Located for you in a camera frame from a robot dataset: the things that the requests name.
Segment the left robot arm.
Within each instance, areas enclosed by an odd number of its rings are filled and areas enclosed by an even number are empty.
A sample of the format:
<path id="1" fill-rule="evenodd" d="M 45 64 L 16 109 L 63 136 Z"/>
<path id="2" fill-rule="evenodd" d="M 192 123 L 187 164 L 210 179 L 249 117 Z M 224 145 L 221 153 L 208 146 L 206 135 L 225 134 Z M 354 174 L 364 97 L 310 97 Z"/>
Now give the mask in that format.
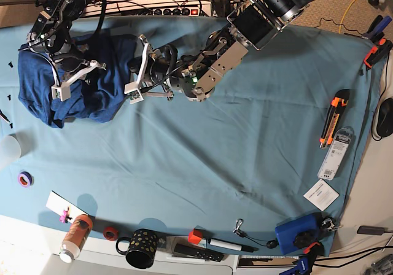
<path id="1" fill-rule="evenodd" d="M 153 49 L 145 36 L 142 55 L 132 65 L 137 78 L 125 85 L 132 104 L 147 96 L 171 99 L 174 92 L 202 102 L 210 97 L 223 76 L 242 62 L 249 47 L 261 50 L 299 17 L 314 0 L 245 0 L 228 16 L 228 23 L 213 32 L 196 55 L 178 58 L 177 48 L 166 44 Z"/>

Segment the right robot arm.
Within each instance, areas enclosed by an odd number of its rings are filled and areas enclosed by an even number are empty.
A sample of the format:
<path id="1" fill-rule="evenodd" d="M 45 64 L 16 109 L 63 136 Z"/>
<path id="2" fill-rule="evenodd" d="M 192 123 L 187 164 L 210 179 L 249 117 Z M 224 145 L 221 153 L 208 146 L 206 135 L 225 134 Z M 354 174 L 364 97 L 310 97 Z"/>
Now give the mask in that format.
<path id="1" fill-rule="evenodd" d="M 20 86 L 43 83 L 60 87 L 71 80 L 94 82 L 106 64 L 99 43 L 107 0 L 101 1 L 96 29 L 88 36 L 72 37 L 71 27 L 93 0 L 48 0 L 18 50 Z"/>

